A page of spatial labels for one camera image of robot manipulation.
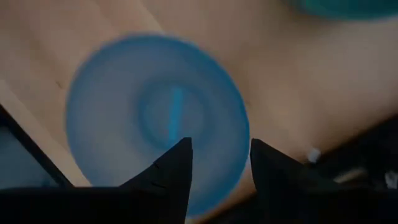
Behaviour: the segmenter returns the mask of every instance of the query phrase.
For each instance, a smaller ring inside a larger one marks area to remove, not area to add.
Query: black plastic part
[[[54,163],[42,152],[36,143],[25,133],[12,116],[0,105],[0,124],[6,126],[33,158],[49,173],[60,187],[73,187]]]
[[[2,218],[117,218],[128,223],[183,224],[192,181],[192,154],[191,139],[184,138],[120,187],[0,190]]]
[[[397,170],[397,139],[398,116],[393,116],[322,155],[311,168],[255,139],[251,162],[257,193],[207,223],[265,223],[288,217],[309,223],[349,218],[397,219],[396,190],[375,190],[368,185],[351,188],[330,182],[356,167],[367,168],[371,177]]]

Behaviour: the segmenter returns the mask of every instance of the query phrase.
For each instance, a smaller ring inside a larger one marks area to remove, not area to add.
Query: wooden table
[[[339,22],[281,0],[3,0],[0,103],[76,185],[64,129],[78,66],[104,42],[154,32],[191,40],[229,72],[251,136],[303,161],[398,109],[398,19]],[[254,186],[249,166],[212,215]]]

